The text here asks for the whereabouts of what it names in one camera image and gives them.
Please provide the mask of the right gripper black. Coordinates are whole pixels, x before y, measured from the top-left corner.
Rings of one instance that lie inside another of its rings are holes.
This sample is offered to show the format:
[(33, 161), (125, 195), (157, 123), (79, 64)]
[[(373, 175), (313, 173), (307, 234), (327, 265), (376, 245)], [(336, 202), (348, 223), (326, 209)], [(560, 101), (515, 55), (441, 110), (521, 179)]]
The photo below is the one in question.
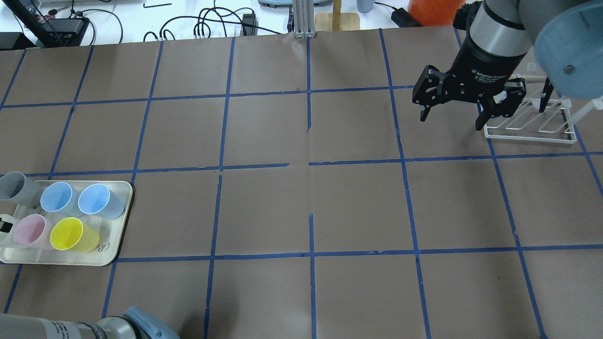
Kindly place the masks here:
[(511, 116), (526, 96), (522, 78), (511, 78), (523, 56), (498, 56), (466, 36), (450, 70), (425, 66), (413, 88), (413, 103), (420, 105), (420, 122), (431, 107), (450, 101), (480, 103), (474, 129), (481, 131), (489, 120)]

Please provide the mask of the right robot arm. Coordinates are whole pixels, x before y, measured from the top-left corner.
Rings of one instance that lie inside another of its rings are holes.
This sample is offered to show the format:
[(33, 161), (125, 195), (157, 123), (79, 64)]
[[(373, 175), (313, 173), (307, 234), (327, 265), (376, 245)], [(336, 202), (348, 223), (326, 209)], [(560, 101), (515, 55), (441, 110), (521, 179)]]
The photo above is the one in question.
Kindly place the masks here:
[(481, 105), (475, 128), (510, 118), (526, 96), (513, 78), (530, 48), (545, 71), (544, 101), (552, 90), (575, 99), (601, 98), (602, 13), (600, 0), (483, 0), (462, 6), (453, 26), (466, 37), (450, 70), (427, 65), (413, 88), (424, 122), (433, 106), (450, 101)]

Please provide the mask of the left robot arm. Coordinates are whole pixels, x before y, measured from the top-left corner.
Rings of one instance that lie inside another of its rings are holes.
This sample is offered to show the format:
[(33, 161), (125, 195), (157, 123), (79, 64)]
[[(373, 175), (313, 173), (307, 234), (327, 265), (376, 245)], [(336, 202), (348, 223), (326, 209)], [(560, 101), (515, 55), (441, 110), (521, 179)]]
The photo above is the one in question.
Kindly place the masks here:
[[(94, 266), (105, 265), (114, 260), (121, 243), (125, 218), (114, 220), (85, 218), (100, 231), (101, 244), (110, 247), (104, 254), (98, 250), (75, 256), (71, 262), (60, 253), (37, 251), (23, 247), (1, 247), (1, 264), (15, 264), (21, 259), (24, 264), (74, 264)], [(4, 309), (9, 305), (11, 294), (2, 300), (1, 337), (3, 339), (178, 339), (169, 326), (139, 307), (131, 306), (121, 316), (105, 317), (95, 323), (67, 322), (45, 318), (7, 315)]]

